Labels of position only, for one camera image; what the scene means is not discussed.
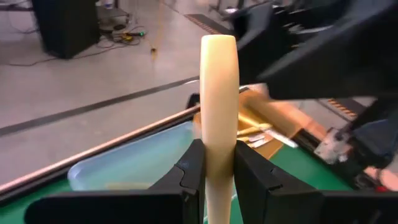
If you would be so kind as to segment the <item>green table mat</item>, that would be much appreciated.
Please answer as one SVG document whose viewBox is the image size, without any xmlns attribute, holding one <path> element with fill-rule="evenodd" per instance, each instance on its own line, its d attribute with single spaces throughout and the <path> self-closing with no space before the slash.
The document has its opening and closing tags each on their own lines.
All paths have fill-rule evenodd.
<svg viewBox="0 0 398 224">
<path fill-rule="evenodd" d="M 326 165 L 302 148 L 284 146 L 272 156 L 271 162 L 317 189 L 352 189 Z M 70 190 L 67 177 L 63 174 L 29 195 L 0 207 L 0 224 L 24 224 L 24 212 L 33 201 L 49 194 Z"/>
</svg>

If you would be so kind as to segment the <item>cream-handled table knife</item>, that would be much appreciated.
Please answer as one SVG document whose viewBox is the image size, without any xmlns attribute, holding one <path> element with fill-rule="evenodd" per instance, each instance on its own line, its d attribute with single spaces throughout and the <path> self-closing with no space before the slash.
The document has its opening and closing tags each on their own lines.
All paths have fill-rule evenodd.
<svg viewBox="0 0 398 224">
<path fill-rule="evenodd" d="M 232 35 L 205 35 L 200 52 L 201 138 L 208 224 L 229 224 L 238 129 L 239 66 Z"/>
</svg>

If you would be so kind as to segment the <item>black floor cabinet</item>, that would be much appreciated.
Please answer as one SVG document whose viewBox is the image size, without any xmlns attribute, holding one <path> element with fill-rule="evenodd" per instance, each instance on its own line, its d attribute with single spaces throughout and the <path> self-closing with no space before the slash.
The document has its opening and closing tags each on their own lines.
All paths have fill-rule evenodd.
<svg viewBox="0 0 398 224">
<path fill-rule="evenodd" d="M 96 0 L 31 0 L 44 51 L 70 59 L 100 39 Z"/>
</svg>

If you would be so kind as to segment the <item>clear plastic bin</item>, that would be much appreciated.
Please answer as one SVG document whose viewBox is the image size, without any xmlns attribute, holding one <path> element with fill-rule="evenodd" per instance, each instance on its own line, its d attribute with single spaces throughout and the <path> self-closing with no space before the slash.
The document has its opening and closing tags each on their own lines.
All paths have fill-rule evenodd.
<svg viewBox="0 0 398 224">
<path fill-rule="evenodd" d="M 67 174 L 73 190 L 147 189 L 163 177 L 196 138 L 185 122 L 75 164 Z"/>
</svg>

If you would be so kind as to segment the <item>cream-handled cutlery piece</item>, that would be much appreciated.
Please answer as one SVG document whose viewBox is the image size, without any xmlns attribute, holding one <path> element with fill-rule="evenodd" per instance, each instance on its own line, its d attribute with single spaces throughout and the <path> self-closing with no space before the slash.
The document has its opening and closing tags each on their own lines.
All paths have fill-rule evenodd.
<svg viewBox="0 0 398 224">
<path fill-rule="evenodd" d="M 261 130 L 261 128 L 269 129 L 272 126 L 267 123 L 262 123 L 259 126 L 251 126 L 237 131 L 237 138 L 239 141 L 245 142 L 251 148 L 261 147 L 271 140 L 273 137 Z"/>
<path fill-rule="evenodd" d="M 284 143 L 284 144 L 286 144 L 286 145 L 288 145 L 290 147 L 296 148 L 296 147 L 299 146 L 296 142 L 294 142 L 293 140 L 289 139 L 287 136 L 284 136 L 283 134 L 273 130 L 272 125 L 269 124 L 269 123 L 265 123 L 265 124 L 259 123 L 259 122 L 255 121 L 255 120 L 253 120 L 253 119 L 251 119 L 251 118 L 249 118 L 247 116 L 244 116 L 241 113 L 238 114 L 238 120 L 243 122 L 243 123 L 246 123 L 246 124 L 248 124 L 248 125 L 250 125 L 252 127 L 257 128 L 258 130 L 260 130 L 260 131 L 272 136 L 274 139 L 277 139 L 278 141 L 280 141 L 280 142 L 282 142 L 282 143 Z"/>
</svg>

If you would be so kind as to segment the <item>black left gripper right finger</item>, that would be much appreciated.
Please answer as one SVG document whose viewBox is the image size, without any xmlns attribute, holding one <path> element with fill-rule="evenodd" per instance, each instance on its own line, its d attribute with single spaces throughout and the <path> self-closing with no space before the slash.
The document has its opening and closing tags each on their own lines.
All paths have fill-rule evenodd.
<svg viewBox="0 0 398 224">
<path fill-rule="evenodd" d="M 234 182 L 244 224 L 398 224 L 398 192 L 318 190 L 242 141 Z"/>
</svg>

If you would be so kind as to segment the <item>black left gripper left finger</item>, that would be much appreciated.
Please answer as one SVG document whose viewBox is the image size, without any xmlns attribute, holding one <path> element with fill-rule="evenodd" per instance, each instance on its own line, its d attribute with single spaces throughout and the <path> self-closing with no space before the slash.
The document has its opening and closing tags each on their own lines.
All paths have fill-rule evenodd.
<svg viewBox="0 0 398 224">
<path fill-rule="evenodd" d="M 205 145 L 185 154 L 145 190 L 61 192 L 31 203 L 25 224 L 203 224 Z"/>
</svg>

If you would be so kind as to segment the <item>orange plastic bin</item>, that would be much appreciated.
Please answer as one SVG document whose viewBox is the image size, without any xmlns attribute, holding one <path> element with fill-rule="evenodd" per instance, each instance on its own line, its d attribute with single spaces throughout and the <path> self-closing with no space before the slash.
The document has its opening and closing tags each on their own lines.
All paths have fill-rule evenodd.
<svg viewBox="0 0 398 224">
<path fill-rule="evenodd" d="M 320 126 L 315 120 L 309 117 L 298 108 L 286 102 L 268 102 L 266 97 L 256 91 L 246 90 L 239 94 L 239 117 L 244 116 L 245 120 L 250 120 L 251 123 L 238 121 L 238 132 L 243 132 L 244 129 L 254 127 L 252 124 L 269 123 L 272 130 L 276 130 L 290 140 L 297 144 L 303 140 L 304 143 L 310 143 L 310 137 L 315 138 L 315 147 L 326 136 L 326 129 Z M 193 117 L 193 126 L 196 136 L 201 134 L 201 114 L 198 112 Z M 249 133 L 244 133 L 241 137 L 237 137 L 236 148 L 246 147 L 252 148 L 261 156 L 270 159 L 285 145 L 276 138 L 266 141 L 265 144 L 255 148 L 254 143 L 248 141 Z"/>
</svg>

